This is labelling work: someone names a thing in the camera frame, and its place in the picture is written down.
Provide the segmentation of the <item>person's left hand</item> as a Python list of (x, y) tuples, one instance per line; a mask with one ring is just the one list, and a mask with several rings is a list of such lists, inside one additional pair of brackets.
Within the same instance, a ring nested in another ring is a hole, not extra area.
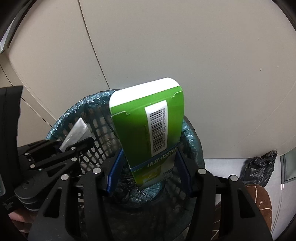
[(24, 237), (28, 236), (36, 216), (36, 212), (28, 211), (27, 209), (18, 209), (14, 212), (9, 213), (10, 219)]

